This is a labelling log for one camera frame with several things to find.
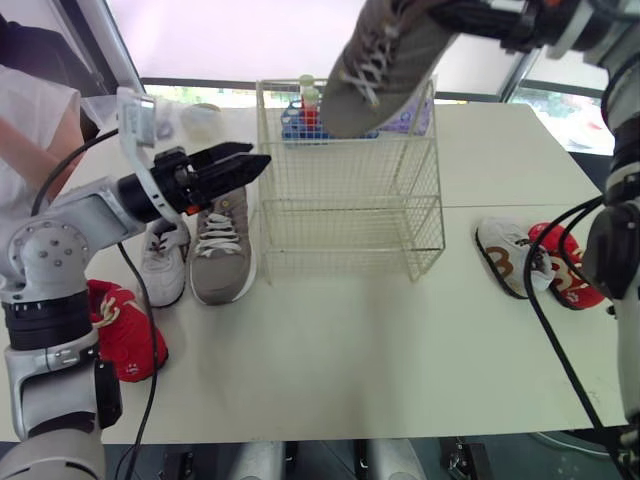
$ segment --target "red object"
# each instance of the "red object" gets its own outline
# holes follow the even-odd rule
[[[542,231],[549,225],[548,223],[538,223],[529,230],[529,239],[533,242],[538,238]],[[551,233],[542,242],[542,246],[547,249],[551,256],[551,264],[555,272],[553,283],[549,286],[549,290],[556,299],[565,307],[572,310],[583,310],[585,308],[595,307],[604,296],[588,283],[582,281],[576,276],[562,260],[560,251],[560,235],[564,232],[564,228],[560,225],[551,230]],[[569,260],[578,268],[582,267],[582,251],[578,246],[578,242],[571,235],[567,236],[565,247]]]
[[[153,374],[153,347],[149,318],[131,290],[101,280],[89,280],[91,323],[98,328],[100,356],[113,362],[123,382],[138,382]],[[158,368],[169,356],[156,328]]]
[[[315,127],[318,123],[318,107],[317,105],[307,106],[302,101],[302,119],[308,127]]]

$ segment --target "gray sneaker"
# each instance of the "gray sneaker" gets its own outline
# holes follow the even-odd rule
[[[322,97],[329,133],[363,135],[407,103],[457,36],[427,14],[444,1],[367,0]]]
[[[207,305],[239,299],[253,284],[257,267],[245,187],[216,198],[198,214],[197,228],[190,269],[193,294]]]

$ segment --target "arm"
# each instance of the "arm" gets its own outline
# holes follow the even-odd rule
[[[47,150],[38,147],[0,118],[0,157],[36,189],[42,186],[49,172],[62,159],[83,143],[79,118],[71,108],[64,112]],[[47,198],[52,199],[60,192],[81,158],[78,157],[58,177],[47,192]]]

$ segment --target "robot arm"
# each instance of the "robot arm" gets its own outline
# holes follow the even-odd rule
[[[139,127],[154,119],[132,118],[150,100],[124,93],[129,123],[121,122],[121,142],[143,166],[142,146],[149,142],[136,132],[148,131]],[[253,181],[270,158],[249,154],[251,148],[224,143],[191,156],[169,150],[153,168],[144,167],[146,176],[97,180],[41,215],[3,227],[5,359],[14,429],[23,443],[3,459],[0,479],[103,478],[100,432],[121,414],[120,391],[111,364],[98,357],[84,270],[96,252],[142,233],[161,213],[173,219],[195,213]]]

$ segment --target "blue object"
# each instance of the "blue object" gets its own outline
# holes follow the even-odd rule
[[[325,132],[322,122],[316,117],[316,123],[308,125],[302,115],[302,102],[294,100],[280,115],[282,123],[282,138],[285,140],[315,140],[337,138]],[[377,138],[380,133],[377,130],[371,131],[358,138]]]

